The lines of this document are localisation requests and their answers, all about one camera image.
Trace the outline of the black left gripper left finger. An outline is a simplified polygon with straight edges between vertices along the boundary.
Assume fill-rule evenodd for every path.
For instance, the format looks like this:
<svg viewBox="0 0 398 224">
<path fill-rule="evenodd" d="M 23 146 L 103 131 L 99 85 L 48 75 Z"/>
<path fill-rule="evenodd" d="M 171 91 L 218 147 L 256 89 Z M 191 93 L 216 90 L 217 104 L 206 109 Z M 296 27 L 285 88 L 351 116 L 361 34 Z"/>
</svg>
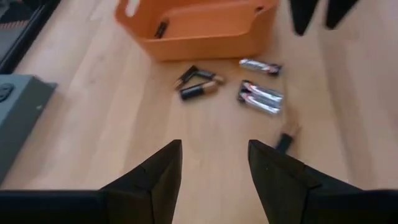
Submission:
<svg viewBox="0 0 398 224">
<path fill-rule="evenodd" d="M 3 190 L 1 223 L 172 223 L 182 156 L 175 139 L 97 190 Z"/>
</svg>

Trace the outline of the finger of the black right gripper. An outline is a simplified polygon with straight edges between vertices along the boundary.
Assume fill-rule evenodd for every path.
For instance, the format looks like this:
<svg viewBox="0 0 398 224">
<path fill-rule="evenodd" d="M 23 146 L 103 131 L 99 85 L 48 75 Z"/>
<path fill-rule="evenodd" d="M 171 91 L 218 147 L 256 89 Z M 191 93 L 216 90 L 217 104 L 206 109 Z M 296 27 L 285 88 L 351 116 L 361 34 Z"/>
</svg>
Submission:
<svg viewBox="0 0 398 224">
<path fill-rule="evenodd" d="M 294 31 L 303 36 L 312 20 L 319 0 L 289 0 Z"/>
<path fill-rule="evenodd" d="M 329 0 L 325 25 L 328 29 L 335 29 L 345 18 L 358 0 Z"/>
</svg>

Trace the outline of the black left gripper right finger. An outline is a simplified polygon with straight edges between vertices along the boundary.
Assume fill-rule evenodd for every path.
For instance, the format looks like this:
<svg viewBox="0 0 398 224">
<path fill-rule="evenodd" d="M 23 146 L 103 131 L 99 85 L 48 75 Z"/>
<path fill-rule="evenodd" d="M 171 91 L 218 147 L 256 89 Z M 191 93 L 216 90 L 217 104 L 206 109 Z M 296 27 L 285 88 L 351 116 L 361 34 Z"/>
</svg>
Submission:
<svg viewBox="0 0 398 224">
<path fill-rule="evenodd" d="M 397 223 L 397 191 L 363 190 L 258 141 L 248 161 L 269 223 Z"/>
</svg>

